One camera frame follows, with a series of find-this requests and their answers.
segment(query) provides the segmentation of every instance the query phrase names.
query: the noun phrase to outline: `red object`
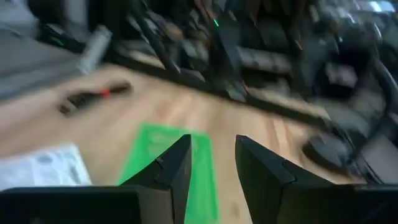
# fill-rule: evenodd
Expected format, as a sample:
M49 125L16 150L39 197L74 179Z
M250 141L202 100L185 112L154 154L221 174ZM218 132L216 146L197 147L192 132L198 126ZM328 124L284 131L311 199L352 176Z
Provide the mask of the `red object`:
M109 90L102 90L101 93L105 99L111 98L111 92Z

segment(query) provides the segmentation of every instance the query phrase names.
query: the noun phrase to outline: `green light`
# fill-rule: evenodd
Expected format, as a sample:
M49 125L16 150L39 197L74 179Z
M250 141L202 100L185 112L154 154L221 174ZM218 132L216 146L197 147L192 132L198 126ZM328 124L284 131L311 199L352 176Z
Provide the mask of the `green light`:
M54 41L54 42L56 42L58 45L60 45L60 46L65 46L65 44L63 44L62 42L61 42L61 40L58 40L57 38L55 38L55 37L51 37L51 40L52 41Z

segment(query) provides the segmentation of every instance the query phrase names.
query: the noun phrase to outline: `green mat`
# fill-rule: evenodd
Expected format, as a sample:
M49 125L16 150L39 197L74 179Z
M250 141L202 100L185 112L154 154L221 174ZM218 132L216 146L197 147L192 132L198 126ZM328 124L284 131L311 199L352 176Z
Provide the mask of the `green mat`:
M184 134L192 135L192 173L185 223L220 223L213 150L211 140L206 134L156 124L143 124L127 158L119 184L148 166Z

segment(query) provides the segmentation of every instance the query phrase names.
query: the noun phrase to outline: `white paper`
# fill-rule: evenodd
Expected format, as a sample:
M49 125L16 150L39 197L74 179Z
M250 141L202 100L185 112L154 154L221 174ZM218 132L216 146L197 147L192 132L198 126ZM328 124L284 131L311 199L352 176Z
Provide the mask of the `white paper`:
M84 185L91 185L91 180L74 144L0 160L0 190Z

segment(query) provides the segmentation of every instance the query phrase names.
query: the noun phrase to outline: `wooden floor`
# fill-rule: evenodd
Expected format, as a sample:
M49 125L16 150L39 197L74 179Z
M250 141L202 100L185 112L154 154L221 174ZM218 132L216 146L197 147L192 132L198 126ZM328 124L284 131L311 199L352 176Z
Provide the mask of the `wooden floor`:
M72 118L55 108L71 90L97 90L120 79L132 83L133 95L103 101ZM114 66L5 102L0 119L0 157L74 142L98 185L117 182L142 122L205 131L213 141L222 223L251 223L235 166L237 134L332 182L351 182L303 156L300 147L314 132L311 127Z

